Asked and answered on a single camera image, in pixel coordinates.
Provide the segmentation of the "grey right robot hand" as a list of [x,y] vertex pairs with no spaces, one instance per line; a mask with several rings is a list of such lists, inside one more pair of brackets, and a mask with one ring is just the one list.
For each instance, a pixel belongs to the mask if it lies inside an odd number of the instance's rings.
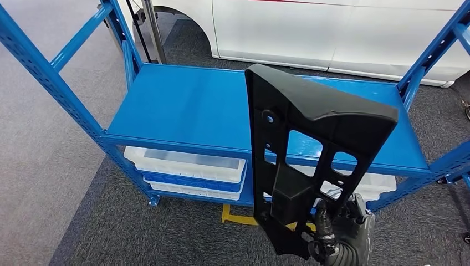
[[321,265],[368,265],[375,215],[366,209],[362,196],[353,193],[335,217],[322,199],[316,201],[315,209],[310,256]]

